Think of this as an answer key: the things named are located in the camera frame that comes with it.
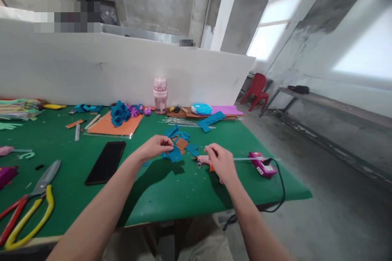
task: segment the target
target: green felt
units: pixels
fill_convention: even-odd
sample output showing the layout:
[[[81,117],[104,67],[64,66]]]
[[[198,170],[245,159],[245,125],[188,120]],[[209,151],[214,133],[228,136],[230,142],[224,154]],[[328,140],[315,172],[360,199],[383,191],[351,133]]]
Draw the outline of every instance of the green felt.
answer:
[[[24,194],[31,192],[46,168],[55,160],[61,159],[61,167],[52,181],[55,207],[48,222],[36,237],[62,235],[70,227],[79,213],[104,186],[85,186],[84,182],[100,152],[107,142],[118,141],[113,137],[81,135],[75,142],[75,128],[66,129],[65,125],[79,119],[87,119],[86,126],[95,116],[90,113],[69,115],[72,107],[59,111],[45,110],[36,121],[23,122],[15,130],[0,131],[0,146],[13,146],[18,149],[33,149],[31,159],[18,159],[16,153],[0,157],[0,166],[19,166],[19,174],[12,183],[0,190],[0,211],[9,207]],[[122,161],[142,143],[155,134],[163,134],[168,126],[161,123],[163,116],[153,112],[144,117],[132,139],[124,138],[125,147]],[[216,129],[204,133],[201,128],[180,127],[188,132],[190,143],[197,144],[203,154],[206,144],[216,142],[232,151],[235,157],[247,157],[249,152],[259,151],[265,157],[274,157],[240,121],[220,121]],[[166,221],[200,214],[214,213],[233,207],[224,185],[218,176],[209,172],[208,166],[202,169],[191,160],[186,152],[184,160],[171,163],[161,156],[142,167],[132,188],[120,217],[119,226],[152,221]],[[37,165],[44,164],[39,171]],[[238,176],[255,204],[279,202],[282,187],[279,176],[271,180],[262,178],[250,161],[236,161]],[[286,187],[286,200],[311,198],[309,189],[296,179],[280,163]],[[30,200],[23,214],[33,204]],[[43,217],[47,202],[43,201],[21,231],[18,239],[27,235]],[[0,221],[3,231],[11,215]]]

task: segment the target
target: forearm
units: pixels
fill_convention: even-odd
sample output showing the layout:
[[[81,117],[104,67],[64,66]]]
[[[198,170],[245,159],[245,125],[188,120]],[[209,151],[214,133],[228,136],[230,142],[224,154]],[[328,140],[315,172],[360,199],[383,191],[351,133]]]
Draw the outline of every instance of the forearm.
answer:
[[[238,177],[233,178],[226,186],[236,211],[249,259],[291,260],[262,220],[260,212]]]
[[[130,156],[66,231],[47,260],[99,260],[135,182],[140,162]]]

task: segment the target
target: concrete floor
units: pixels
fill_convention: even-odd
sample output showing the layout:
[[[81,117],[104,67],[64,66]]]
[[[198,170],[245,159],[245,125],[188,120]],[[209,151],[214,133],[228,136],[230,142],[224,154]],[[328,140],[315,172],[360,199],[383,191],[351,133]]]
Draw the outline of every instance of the concrete floor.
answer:
[[[249,113],[243,123],[306,184],[314,198],[263,213],[296,260],[392,260],[392,194],[276,117]],[[226,230],[234,260],[249,260],[238,223]]]

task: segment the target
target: blue pouch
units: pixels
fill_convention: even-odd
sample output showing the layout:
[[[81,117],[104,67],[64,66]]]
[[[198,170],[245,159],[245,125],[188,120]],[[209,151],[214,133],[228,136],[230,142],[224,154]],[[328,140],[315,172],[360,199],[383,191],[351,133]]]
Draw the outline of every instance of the blue pouch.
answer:
[[[191,110],[193,113],[197,115],[211,115],[212,107],[208,104],[196,103],[191,106]]]

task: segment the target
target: wire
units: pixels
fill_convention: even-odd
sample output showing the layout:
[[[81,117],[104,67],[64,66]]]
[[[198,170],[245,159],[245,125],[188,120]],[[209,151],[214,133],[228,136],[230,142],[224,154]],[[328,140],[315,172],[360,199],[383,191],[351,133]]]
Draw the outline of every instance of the wire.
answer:
[[[283,189],[283,197],[282,197],[282,200],[281,200],[281,202],[279,203],[279,205],[278,205],[274,210],[272,210],[272,211],[263,210],[263,212],[268,212],[268,213],[274,213],[276,210],[279,209],[280,206],[282,206],[282,204],[283,204],[283,203],[285,202],[285,200],[286,200],[286,189],[285,189],[285,184],[283,183],[283,178],[282,178],[282,174],[281,174],[281,169],[279,168],[278,162],[276,162],[276,160],[273,159],[273,158],[269,158],[269,159],[265,160],[264,162],[270,163],[272,160],[275,161],[276,166],[277,166],[277,168],[278,168],[279,177],[281,178],[282,189]]]
[[[283,189],[283,197],[282,197],[281,201],[279,202],[278,206],[277,206],[274,210],[272,210],[272,211],[263,210],[263,211],[261,211],[261,212],[274,213],[275,211],[277,211],[277,210],[280,208],[280,206],[282,206],[282,204],[283,204],[283,203],[285,202],[285,200],[286,200],[286,189],[285,189],[285,184],[284,184],[284,182],[283,182],[283,178],[282,178],[282,174],[281,174],[281,169],[279,168],[278,162],[276,162],[276,160],[273,159],[273,158],[269,158],[269,159],[267,159],[267,160],[264,160],[263,163],[265,162],[265,163],[269,164],[272,160],[276,163],[276,166],[277,166],[278,172],[279,172],[279,177],[281,178],[282,189]],[[225,231],[225,230],[227,229],[227,227],[229,226],[229,224],[233,224],[233,223],[236,223],[236,222],[237,222],[237,216],[236,216],[235,214],[233,214],[233,215],[226,221],[226,223],[225,223],[225,225],[223,226],[222,230]]]

